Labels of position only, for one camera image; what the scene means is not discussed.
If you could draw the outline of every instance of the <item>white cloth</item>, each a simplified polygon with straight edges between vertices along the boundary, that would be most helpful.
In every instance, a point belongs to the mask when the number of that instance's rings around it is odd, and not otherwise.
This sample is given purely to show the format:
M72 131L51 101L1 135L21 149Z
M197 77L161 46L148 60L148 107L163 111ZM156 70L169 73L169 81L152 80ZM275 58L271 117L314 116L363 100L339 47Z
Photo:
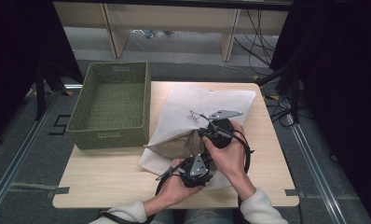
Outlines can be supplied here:
M230 119L243 124L254 98L255 91L209 91L184 84L174 84L162 106L157 128L139 160L139 165L156 175L163 174L172 160L161 157L150 150L149 146L158 146L176 136L207 127L208 120L199 118L198 114L208 117L220 109L238 111L243 115ZM206 189L227 186L229 186L227 179L216 171L213 179L207 183Z
M244 218L251 224L288 224L282 218L282 215L272 207L270 199L261 189L257 189L255 194L246 199L240 206ZM147 216L145 214L144 206L141 201L137 201L129 206L119 206L110 209L108 212L115 216L126 219L130 222L145 222ZM90 224L115 224L105 217L91 222Z

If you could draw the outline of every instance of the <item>forearm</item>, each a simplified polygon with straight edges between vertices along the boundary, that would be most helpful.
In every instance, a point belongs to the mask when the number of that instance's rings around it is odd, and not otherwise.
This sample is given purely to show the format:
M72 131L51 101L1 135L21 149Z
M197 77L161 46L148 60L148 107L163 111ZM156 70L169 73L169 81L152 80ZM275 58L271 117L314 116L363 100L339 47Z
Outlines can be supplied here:
M164 200L160 195L143 202L143 204L145 214L148 217L171 206L171 204L168 203L168 200Z
M278 210L272 207L269 197L261 189L257 189L252 197L243 200L240 210L251 224L288 224Z
M227 177L232 187L238 192L242 201L252 197L255 194L256 188L245 173L238 173Z

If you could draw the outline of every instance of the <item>black cable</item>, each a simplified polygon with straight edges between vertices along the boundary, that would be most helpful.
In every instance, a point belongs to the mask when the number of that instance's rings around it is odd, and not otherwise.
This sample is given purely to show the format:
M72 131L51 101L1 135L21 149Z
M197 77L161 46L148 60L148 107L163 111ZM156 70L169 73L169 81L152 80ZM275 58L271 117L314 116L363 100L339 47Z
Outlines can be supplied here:
M258 19L258 26L257 26L257 32L258 32L258 39L260 40L261 42L261 45L263 46L262 50L264 52L264 55L265 55L265 58L267 59L267 62L269 62L269 60L272 61L272 59L270 58L270 55L268 54L268 51L267 51L267 48L265 47L264 45L264 41L262 39L262 29L261 29L261 10L258 10L258 14L257 14L257 19Z
M263 41L263 38L261 37L261 11L258 10L258 26L257 28L255 28L255 25L254 25L254 22L253 22L253 19L252 19L252 16L250 15L250 12L249 12L249 9L247 9L247 15L249 16L249 19L250 19L250 22L252 23L252 26L253 26L253 29L254 29L254 32L255 32L255 36L258 37L261 45L263 46L263 52L264 52L264 55L268 61L268 57L270 58L268 52L266 51L266 48L264 46L264 41Z
M244 35L244 37L246 37L246 39L248 39L250 42L254 42L253 40L251 40L247 35ZM259 45L259 44L256 44L256 43L254 43L257 47L259 47L259 48L263 48L263 46L262 45ZM270 51L275 51L275 49L270 49L270 48L266 48L267 50L270 50Z
M255 58L257 58L259 61L261 61L262 63L266 64L267 66L269 66L269 63L266 62L264 59L262 59L260 56L256 55L254 52L252 52L251 50L247 49L246 47L244 47L240 42L239 40L234 37L235 41L244 49L246 50L247 52L249 52L250 54L252 54L253 56L255 56Z

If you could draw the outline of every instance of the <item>gray floor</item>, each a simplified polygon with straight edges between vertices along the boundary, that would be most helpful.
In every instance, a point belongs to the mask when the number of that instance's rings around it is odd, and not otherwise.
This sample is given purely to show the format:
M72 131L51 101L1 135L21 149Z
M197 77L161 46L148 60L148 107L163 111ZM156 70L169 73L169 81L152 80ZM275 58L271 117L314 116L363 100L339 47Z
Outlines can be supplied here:
M66 28L65 31L84 74L91 61L115 60L105 30ZM238 35L237 38L250 47L244 35ZM277 41L276 37L267 36L266 39L273 46ZM257 54L265 59L261 50ZM253 82L255 75L249 67L249 54L237 44L234 44L230 62L222 61L218 34L176 32L172 36L161 35L151 39L141 34L131 34L122 57L116 61L149 61L154 80ZM259 73L271 72L255 58L251 59L251 65ZM262 92L265 95L275 94L275 84L267 84ZM52 206L51 193L61 180L73 148L73 142L66 134L52 135L63 129L54 124L58 116L72 113L77 96L78 92L75 91L72 95L56 98L30 153L1 202L0 223L88 223L96 218L97 209L57 209ZM277 105L278 101L266 100L266 103ZM1 135L4 143L0 145L0 179L34 124L35 107L35 95L31 94L28 103L20 106ZM279 111L275 106L270 106L268 110L270 113ZM329 146L308 110L300 113L303 115L300 117L300 128L348 223L371 223L340 165L329 158ZM67 121L68 118L61 118L57 124L66 124ZM278 208L279 211L290 223L301 223L302 219L303 223L332 223L293 128L283 127L278 121L274 122L274 127L295 187L301 192L300 206Z

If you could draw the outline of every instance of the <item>wire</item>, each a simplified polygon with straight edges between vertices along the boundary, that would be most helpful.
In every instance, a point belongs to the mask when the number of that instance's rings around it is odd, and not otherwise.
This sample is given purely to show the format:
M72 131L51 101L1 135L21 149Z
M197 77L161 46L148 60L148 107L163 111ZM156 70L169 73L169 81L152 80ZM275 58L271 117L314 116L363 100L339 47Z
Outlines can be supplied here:
M261 33L261 30L262 30L261 29L261 16L262 16L261 10L258 10L258 14L257 14L257 18L258 18L257 28L255 28L255 25L254 25L252 16L250 15L249 9L247 9L247 15L249 16L250 22L252 23L252 26L253 26L253 29L254 29L254 32L255 32L255 38L254 38L253 43L255 44L255 39L258 37L258 39L259 39L259 41L262 45L262 49L263 49L263 52L264 52L264 55L265 55L267 61L271 60L271 57L268 54L267 48L264 46L265 38L262 36L262 33Z
M246 50L247 52L249 52L250 54L252 54L253 56L255 56L255 58L257 58L259 61L261 61L262 63L264 63L265 65L269 66L269 63L267 61L265 61L264 59L262 59L260 56L256 55L254 52L252 52L250 49L247 49L246 47L244 47L240 42L239 40L234 37L235 41L244 49Z

